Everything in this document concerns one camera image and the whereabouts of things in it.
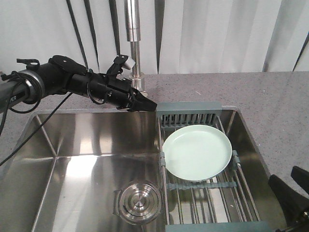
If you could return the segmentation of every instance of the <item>gray countertop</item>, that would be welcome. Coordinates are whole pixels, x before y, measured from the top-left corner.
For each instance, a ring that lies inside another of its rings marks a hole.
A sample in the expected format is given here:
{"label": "gray countertop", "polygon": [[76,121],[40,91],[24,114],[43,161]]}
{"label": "gray countertop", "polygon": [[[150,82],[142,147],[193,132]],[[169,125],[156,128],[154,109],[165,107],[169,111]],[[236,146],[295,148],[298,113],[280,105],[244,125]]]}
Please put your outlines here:
{"label": "gray countertop", "polygon": [[[309,170],[309,72],[253,72],[146,75],[155,102],[220,101],[240,108],[271,174],[301,192],[290,177],[298,165]],[[54,109],[64,96],[49,96],[38,109]],[[95,109],[72,95],[61,109]],[[0,160],[8,156],[28,118],[9,112],[0,137]]]}

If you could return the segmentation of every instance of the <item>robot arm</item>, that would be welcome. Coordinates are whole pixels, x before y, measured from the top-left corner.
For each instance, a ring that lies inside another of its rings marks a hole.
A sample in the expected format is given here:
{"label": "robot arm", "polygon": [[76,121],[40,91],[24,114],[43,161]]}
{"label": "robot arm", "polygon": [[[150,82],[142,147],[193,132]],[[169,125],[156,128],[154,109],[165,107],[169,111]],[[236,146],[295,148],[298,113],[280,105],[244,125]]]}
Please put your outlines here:
{"label": "robot arm", "polygon": [[156,103],[131,87],[131,80],[117,79],[122,68],[131,69],[134,61],[118,55],[106,74],[94,73],[83,65],[64,56],[53,56],[41,65],[36,59],[17,59],[26,69],[1,77],[6,83],[0,85],[0,113],[8,98],[9,107],[24,102],[34,104],[53,94],[72,92],[90,98],[96,104],[110,103],[117,109],[129,111],[154,111]]}

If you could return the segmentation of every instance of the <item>drain cover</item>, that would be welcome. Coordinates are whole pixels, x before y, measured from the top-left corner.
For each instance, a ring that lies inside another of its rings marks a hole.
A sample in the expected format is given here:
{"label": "drain cover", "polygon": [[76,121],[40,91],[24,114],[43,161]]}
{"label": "drain cover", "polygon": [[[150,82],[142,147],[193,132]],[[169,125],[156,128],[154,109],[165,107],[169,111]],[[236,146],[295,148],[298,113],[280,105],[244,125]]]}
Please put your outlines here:
{"label": "drain cover", "polygon": [[160,192],[150,182],[131,183],[120,192],[118,207],[119,215],[129,223],[146,223],[160,212]]}

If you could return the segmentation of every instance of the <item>light green plate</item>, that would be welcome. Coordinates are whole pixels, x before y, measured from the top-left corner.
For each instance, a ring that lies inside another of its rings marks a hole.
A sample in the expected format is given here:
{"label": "light green plate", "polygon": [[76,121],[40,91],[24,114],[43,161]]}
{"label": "light green plate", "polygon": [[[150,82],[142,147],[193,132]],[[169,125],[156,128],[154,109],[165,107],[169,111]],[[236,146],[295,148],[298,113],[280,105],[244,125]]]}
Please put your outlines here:
{"label": "light green plate", "polygon": [[172,133],[163,144],[166,168],[189,181],[203,181],[220,173],[232,156],[232,145],[220,130],[193,125]]}

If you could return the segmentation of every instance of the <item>dish rack rail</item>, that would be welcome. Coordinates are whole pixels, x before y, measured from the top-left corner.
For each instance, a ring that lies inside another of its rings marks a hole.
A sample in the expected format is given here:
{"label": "dish rack rail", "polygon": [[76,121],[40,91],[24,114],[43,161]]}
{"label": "dish rack rail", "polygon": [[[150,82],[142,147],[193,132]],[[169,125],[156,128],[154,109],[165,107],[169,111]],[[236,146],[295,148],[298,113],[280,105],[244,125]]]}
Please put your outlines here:
{"label": "dish rack rail", "polygon": [[237,151],[229,165],[214,178],[190,182],[167,171],[162,145],[167,137],[188,125],[209,125],[228,134],[222,125],[222,107],[218,102],[161,103],[157,110],[160,149],[160,175],[166,225],[217,222],[261,221],[248,187]]}

